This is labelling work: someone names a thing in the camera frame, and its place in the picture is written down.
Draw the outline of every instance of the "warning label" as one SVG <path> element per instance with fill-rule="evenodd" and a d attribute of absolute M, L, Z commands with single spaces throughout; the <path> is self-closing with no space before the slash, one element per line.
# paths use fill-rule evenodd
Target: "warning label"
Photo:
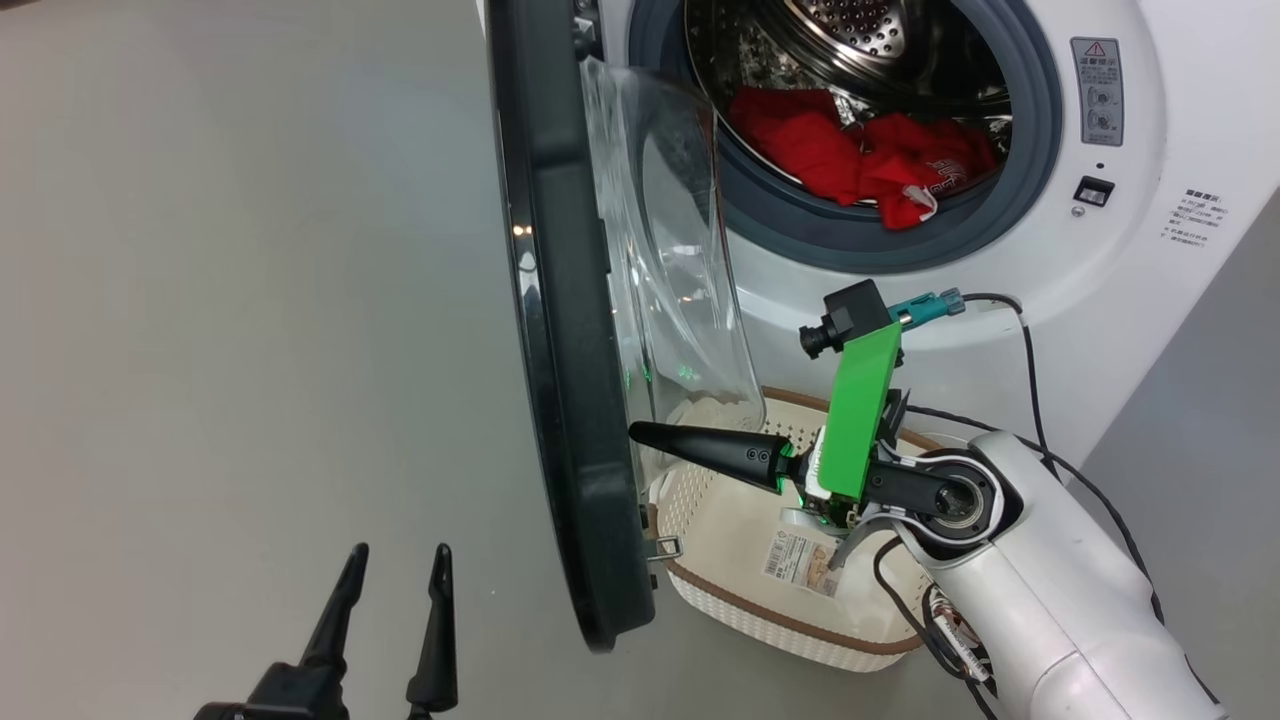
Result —
<path fill-rule="evenodd" d="M 1124 145 L 1124 76 L 1120 42 L 1114 38 L 1074 37 L 1075 81 L 1080 90 L 1080 141 Z"/>
<path fill-rule="evenodd" d="M 844 569 L 827 568 L 835 552 L 835 541 L 815 542 L 778 529 L 773 534 L 773 543 L 769 544 L 769 553 L 764 560 L 764 574 L 827 597 L 836 597 Z"/>
<path fill-rule="evenodd" d="M 1204 247 L 1229 214 L 1221 196 L 1187 188 L 1169 211 L 1165 225 L 1160 228 L 1160 237 L 1179 245 Z"/>

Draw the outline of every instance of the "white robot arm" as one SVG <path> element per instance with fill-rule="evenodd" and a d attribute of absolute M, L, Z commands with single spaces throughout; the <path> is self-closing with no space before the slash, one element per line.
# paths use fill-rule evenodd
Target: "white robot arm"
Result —
<path fill-rule="evenodd" d="M 902 542 L 977 632 L 1000 702 L 1029 720 L 1221 720 L 1228 715 L 1152 612 L 1147 578 L 1009 433 L 970 443 L 1012 521 L 950 560 Z"/>

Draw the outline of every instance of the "laundry basket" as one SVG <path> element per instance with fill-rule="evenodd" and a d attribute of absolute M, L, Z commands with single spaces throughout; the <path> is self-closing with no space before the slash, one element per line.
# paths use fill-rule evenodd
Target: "laundry basket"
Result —
<path fill-rule="evenodd" d="M 808 450 L 826 423 L 827 404 L 771 388 L 764 397 L 763 432 Z M 899 450 L 906 454 L 937 447 L 913 433 L 905 437 Z M 882 670 L 920 644 L 872 575 L 872 559 L 892 533 L 870 536 L 832 579 L 819 566 L 835 539 L 780 519 L 800 503 L 794 488 L 780 497 L 680 462 L 654 497 L 650 528 L 682 539 L 684 553 L 664 562 L 672 584 L 707 615 L 792 655 L 855 673 Z M 908 607 L 920 607 L 928 578 L 905 548 L 891 551 L 882 571 Z"/>

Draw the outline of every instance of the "black cable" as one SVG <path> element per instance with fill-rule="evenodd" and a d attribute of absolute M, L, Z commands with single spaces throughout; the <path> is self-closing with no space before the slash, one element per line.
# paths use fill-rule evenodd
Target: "black cable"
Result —
<path fill-rule="evenodd" d="M 890 585 L 888 580 L 884 579 L 884 574 L 883 571 L 881 571 L 881 564 L 884 562 L 884 556 L 887 556 L 890 551 L 899 547 L 900 544 L 902 544 L 902 538 L 893 537 L 893 539 L 886 542 L 884 544 L 881 546 L 879 550 L 876 551 L 876 559 L 872 560 L 872 574 L 876 575 L 876 582 L 879 583 L 879 587 L 884 591 L 886 594 L 888 594 L 890 600 L 893 601 L 893 605 L 897 607 L 897 611 L 902 614 L 902 619 L 906 620 L 909 625 L 911 625 L 913 630 L 915 630 L 915 634 L 920 638 L 920 642 L 929 651 L 929 655 L 933 656 L 933 660 L 938 662 L 938 665 L 947 673 L 947 675 L 951 675 L 952 678 L 963 682 L 965 687 L 969 688 L 969 693 L 973 696 L 973 701 L 978 703 L 978 710 L 982 711 L 982 716 L 986 717 L 987 720 L 998 720 L 996 717 L 996 714 L 991 711 L 991 706 L 987 705 L 987 700 L 983 698 L 982 693 L 978 692 L 978 680 L 969 676 L 969 674 L 965 673 L 964 670 L 956 669 L 955 665 L 963 665 L 963 661 L 959 657 L 956 657 L 955 665 L 952 665 L 950 657 L 947 660 L 943 660 L 945 652 L 942 648 L 946 648 L 947 652 L 954 652 L 954 651 L 948 646 L 946 646 L 946 643 L 941 642 L 931 632 L 933 630 L 933 628 L 925 629 L 925 626 L 922 625 L 920 621 L 915 619 L 915 615 L 913 615 L 911 611 L 906 607 L 906 602 L 902 600 L 902 596 L 897 594 L 897 591 L 893 589 L 893 585 Z M 925 609 L 928 607 L 929 602 L 928 600 L 929 591 L 932 591 L 934 587 L 937 585 L 933 584 L 925 588 L 924 594 L 920 597 L 920 602 Z"/>
<path fill-rule="evenodd" d="M 933 594 L 933 591 L 938 591 L 938 596 L 946 597 L 946 596 L 942 594 L 942 588 L 940 588 L 937 583 L 929 583 L 929 587 L 924 588 L 924 592 L 920 593 L 920 618 L 934 618 L 933 605 L 932 605 L 932 602 L 929 602 L 929 596 Z M 968 665 L 964 661 L 964 659 L 960 657 L 960 653 L 956 652 L 954 647 L 951 647 L 951 643 L 947 642 L 946 635 L 942 633 L 941 629 L 938 629 L 937 625 L 932 625 L 928 621 L 925 621 L 924 626 L 925 626 L 927 632 L 929 634 L 932 634 L 933 638 L 937 641 L 938 647 L 941 647 L 943 651 L 946 651 L 947 660 L 951 661 L 952 666 L 955 666 L 955 667 L 965 667 Z M 956 628 L 956 632 L 959 633 L 960 626 L 959 625 L 954 625 L 954 626 Z M 979 664 L 983 660 L 987 660 L 988 671 L 989 671 L 991 657 L 987 656 L 987 651 L 982 647 L 982 643 L 979 641 L 974 641 L 974 642 L 978 642 L 978 644 L 975 647 L 970 648 L 970 652 L 973 652 L 974 657 L 978 659 Z M 988 676 L 986 680 L 982 680 L 979 683 L 977 678 L 974 678 L 973 675 L 969 675 L 966 673 L 964 679 L 965 679 L 965 682 L 972 683 L 972 684 L 982 684 L 982 687 L 984 687 L 988 691 L 991 691 L 991 696 L 992 697 L 996 697 L 996 680 L 995 680 L 995 678 L 989 678 Z"/>
<path fill-rule="evenodd" d="M 1000 428 L 988 425 L 987 423 L 983 423 L 980 420 L 974 420 L 973 418 L 965 418 L 964 415 L 947 413 L 946 410 L 934 410 L 932 407 L 922 407 L 919 405 L 908 405 L 906 411 L 915 413 L 916 415 L 928 415 L 931 418 L 938 418 L 942 420 L 950 420 L 952 423 L 960 423 L 961 425 L 969 425 L 972 428 L 978 428 L 979 430 L 987 430 L 991 433 L 1000 432 Z M 1133 533 L 1129 530 L 1129 525 L 1124 521 L 1124 518 L 1120 515 L 1120 511 L 1116 510 L 1116 506 L 1111 503 L 1111 500 L 1106 496 L 1106 493 L 1102 492 L 1102 488 L 1093 484 L 1093 482 L 1085 478 L 1079 470 L 1076 470 L 1074 465 L 1071 465 L 1066 460 L 1062 460 L 1061 456 L 1050 451 L 1043 445 L 1032 442 L 1021 436 L 1014 436 L 1014 437 L 1016 437 L 1027 447 L 1042 454 L 1051 462 L 1057 462 L 1059 465 L 1065 468 L 1066 471 L 1074 475 L 1075 479 L 1079 480 L 1080 484 L 1084 486 L 1087 491 L 1093 493 L 1093 497 L 1098 498 L 1098 502 L 1101 502 L 1102 507 L 1106 509 L 1107 515 L 1111 516 L 1111 521 L 1115 523 L 1116 529 L 1120 530 L 1120 537 L 1124 539 L 1124 544 L 1125 548 L 1129 551 L 1129 556 L 1133 557 L 1133 564 L 1138 566 L 1138 570 L 1142 571 L 1142 574 L 1147 578 L 1147 582 L 1149 583 L 1151 573 L 1147 570 L 1147 562 L 1143 561 L 1142 559 L 1142 552 L 1138 551 L 1138 542 L 1133 539 Z M 1164 625 L 1165 610 L 1160 605 L 1160 596 L 1156 594 L 1155 584 L 1152 584 L 1151 589 L 1151 610 L 1155 612 L 1156 619 L 1160 620 L 1160 624 Z"/>
<path fill-rule="evenodd" d="M 896 548 L 900 544 L 902 544 L 902 538 L 895 537 L 893 539 L 882 544 L 881 548 L 876 551 L 876 559 L 872 560 L 872 574 L 876 575 L 876 582 L 879 583 L 879 587 L 888 594 L 890 600 L 893 601 L 893 605 L 897 607 L 897 611 L 902 614 L 902 619 L 906 620 L 908 625 L 911 625 L 911 629 L 915 630 L 915 634 L 920 638 L 920 642 L 924 643 L 925 650 L 928 650 L 929 655 L 933 656 L 933 660 L 937 660 L 938 665 L 941 665 L 942 669 L 946 670 L 947 675 L 951 675 L 952 678 L 956 678 L 957 680 L 964 680 L 966 683 L 972 682 L 968 674 L 965 674 L 963 670 L 957 670 L 951 664 L 950 659 L 940 647 L 937 638 L 934 638 L 924 628 L 924 625 L 922 625 L 920 621 L 915 619 L 915 615 L 910 611 L 910 609 L 906 607 L 906 602 L 902 601 L 902 596 L 897 594 L 897 591 L 893 589 L 893 587 L 888 584 L 888 580 L 884 579 L 884 574 L 881 571 L 881 564 L 884 562 L 884 556 L 888 555 L 891 550 Z"/>
<path fill-rule="evenodd" d="M 1023 318 L 1023 305 L 1009 297 L 1007 295 L 1001 295 L 998 292 L 966 292 L 960 296 L 965 302 L 983 301 L 987 302 L 1000 302 L 1001 305 L 1007 305 L 1014 313 L 1018 314 L 1018 324 L 1023 328 L 1023 345 L 1027 347 L 1027 379 L 1032 388 L 1032 420 L 1036 421 L 1036 439 L 1039 441 L 1041 447 L 1046 448 L 1044 457 L 1041 462 L 1048 471 L 1057 477 L 1057 468 L 1053 466 L 1053 461 L 1048 459 L 1048 439 L 1044 437 L 1044 419 L 1041 416 L 1039 411 L 1039 382 L 1036 379 L 1036 348 L 1032 345 L 1032 329 L 1027 327 L 1027 320 Z"/>
<path fill-rule="evenodd" d="M 978 703 L 978 710 L 982 711 L 983 717 L 986 717 L 987 720 L 1000 720 L 998 717 L 996 717 L 996 714 L 991 711 L 991 706 L 987 705 L 987 698 L 982 697 L 982 692 L 978 689 L 978 685 L 973 683 L 965 683 L 965 687 L 969 688 L 969 694 L 972 694 L 973 701 Z"/>
<path fill-rule="evenodd" d="M 960 653 L 951 647 L 945 637 L 942 637 L 942 630 L 931 623 L 933 619 L 933 609 L 929 607 L 929 593 L 937 589 L 937 583 L 931 583 L 929 587 L 924 588 L 924 592 L 920 593 L 920 618 L 924 619 L 924 632 L 933 638 L 933 643 L 938 647 L 938 653 L 947 659 L 947 664 L 951 667 L 955 667 L 965 682 L 975 682 L 966 671 L 964 659 L 960 657 Z"/>

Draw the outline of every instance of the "stainless steel drum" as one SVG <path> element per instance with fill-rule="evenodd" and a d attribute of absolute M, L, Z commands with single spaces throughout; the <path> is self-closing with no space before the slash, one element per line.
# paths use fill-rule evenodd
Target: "stainless steel drum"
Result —
<path fill-rule="evenodd" d="M 887 113 L 950 117 L 986 131 L 998 156 L 1009 152 L 1012 118 L 1000 67 L 951 3 L 685 0 L 685 37 L 694 76 L 722 119 L 744 85 L 824 88 L 846 126 Z"/>

